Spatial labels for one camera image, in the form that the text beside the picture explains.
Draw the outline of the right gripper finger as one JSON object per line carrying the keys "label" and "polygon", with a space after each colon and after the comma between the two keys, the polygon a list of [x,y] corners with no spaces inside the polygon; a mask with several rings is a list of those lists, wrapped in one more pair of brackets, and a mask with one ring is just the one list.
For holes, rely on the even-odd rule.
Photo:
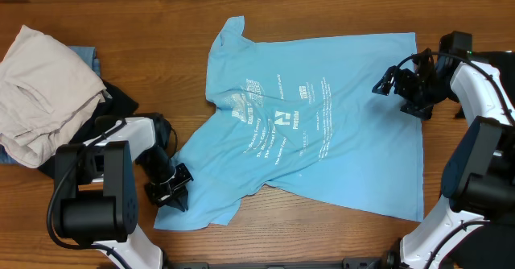
{"label": "right gripper finger", "polygon": [[397,71],[397,67],[391,66],[389,67],[383,77],[373,86],[372,92],[375,94],[388,96],[389,92],[393,86],[394,82],[394,74]]}
{"label": "right gripper finger", "polygon": [[432,117],[432,110],[433,110],[433,106],[418,108],[413,103],[408,102],[408,101],[404,105],[401,106],[401,112],[410,114],[421,120],[430,120]]}

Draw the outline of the light blue printed t-shirt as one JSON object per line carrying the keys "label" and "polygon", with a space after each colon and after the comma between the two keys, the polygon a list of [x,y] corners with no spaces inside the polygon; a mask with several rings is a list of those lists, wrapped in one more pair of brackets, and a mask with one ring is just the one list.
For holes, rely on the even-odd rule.
{"label": "light blue printed t-shirt", "polygon": [[422,123],[373,93],[417,50],[414,33],[257,43],[228,19],[208,54],[215,113],[175,155],[192,174],[188,209],[162,207],[158,230],[227,225],[262,186],[421,221]]}

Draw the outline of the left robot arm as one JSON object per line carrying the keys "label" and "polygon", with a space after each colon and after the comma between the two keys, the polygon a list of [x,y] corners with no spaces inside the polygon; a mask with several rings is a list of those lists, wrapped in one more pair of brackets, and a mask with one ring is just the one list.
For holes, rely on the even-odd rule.
{"label": "left robot arm", "polygon": [[151,204],[187,211],[193,177],[166,152],[177,134],[159,113],[97,121],[105,128],[97,137],[56,151],[47,233],[65,249],[99,250],[118,268],[170,268],[165,250],[138,224],[133,166],[147,175]]}

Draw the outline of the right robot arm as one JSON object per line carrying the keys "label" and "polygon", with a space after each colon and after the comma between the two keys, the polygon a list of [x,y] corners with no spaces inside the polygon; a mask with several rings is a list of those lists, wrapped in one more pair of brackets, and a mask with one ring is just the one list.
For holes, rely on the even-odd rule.
{"label": "right robot arm", "polygon": [[402,112],[422,120],[434,106],[459,103],[457,117],[468,130],[448,160],[441,196],[410,234],[381,258],[346,258],[344,268],[445,268],[448,255],[475,230],[501,226],[514,211],[514,54],[474,52],[472,35],[453,31],[406,57],[411,72],[396,64],[373,86],[373,93],[396,93]]}

